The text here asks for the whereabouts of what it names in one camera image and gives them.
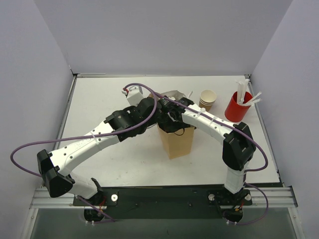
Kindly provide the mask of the brown paper bag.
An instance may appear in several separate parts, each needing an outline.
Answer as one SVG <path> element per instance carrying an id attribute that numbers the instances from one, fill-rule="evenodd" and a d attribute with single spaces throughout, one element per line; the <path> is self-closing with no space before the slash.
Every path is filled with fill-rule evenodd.
<path id="1" fill-rule="evenodd" d="M 184 108 L 192 104 L 191 100 L 187 99 L 184 94 L 178 91 L 162 93 L 160 96 L 158 96 L 158 100 L 160 100 L 161 98 L 174 102 Z M 163 147 L 169 159 L 190 154 L 195 130 L 194 126 L 185 129 L 180 129 L 176 132 L 164 132 L 159 128 L 157 123 L 157 129 Z"/>

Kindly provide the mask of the stack of paper cups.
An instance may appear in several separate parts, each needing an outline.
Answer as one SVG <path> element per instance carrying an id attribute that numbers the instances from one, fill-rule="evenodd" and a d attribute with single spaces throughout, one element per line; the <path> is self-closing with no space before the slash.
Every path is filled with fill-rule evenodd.
<path id="1" fill-rule="evenodd" d="M 209 111 L 217 99 L 217 94 L 212 90 L 204 90 L 199 97 L 199 107 Z"/>

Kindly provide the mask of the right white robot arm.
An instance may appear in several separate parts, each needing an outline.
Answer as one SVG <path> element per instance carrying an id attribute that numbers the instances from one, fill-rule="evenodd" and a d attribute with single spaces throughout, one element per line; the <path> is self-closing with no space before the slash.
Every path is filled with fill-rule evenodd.
<path id="1" fill-rule="evenodd" d="M 252 138 L 249 127 L 243 122 L 224 121 L 186 97 L 177 102 L 160 97 L 158 104 L 161 105 L 158 114 L 161 130 L 173 133 L 194 127 L 221 143 L 222 160 L 227 166 L 224 187 L 232 194 L 240 192 L 246 179 L 245 171 L 256 150 L 249 140 Z"/>

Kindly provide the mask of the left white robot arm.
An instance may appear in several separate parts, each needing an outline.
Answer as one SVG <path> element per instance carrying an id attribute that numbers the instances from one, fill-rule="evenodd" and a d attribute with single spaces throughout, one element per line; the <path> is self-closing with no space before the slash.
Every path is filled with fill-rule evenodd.
<path id="1" fill-rule="evenodd" d="M 40 151 L 38 168 L 50 197 L 72 193 L 91 205 L 100 203 L 103 190 L 97 180 L 75 175 L 73 169 L 104 148 L 143 134 L 148 126 L 157 122 L 160 109 L 160 103 L 153 98 L 144 98 L 137 106 L 113 112 L 87 133 L 85 139 L 51 152 Z"/>

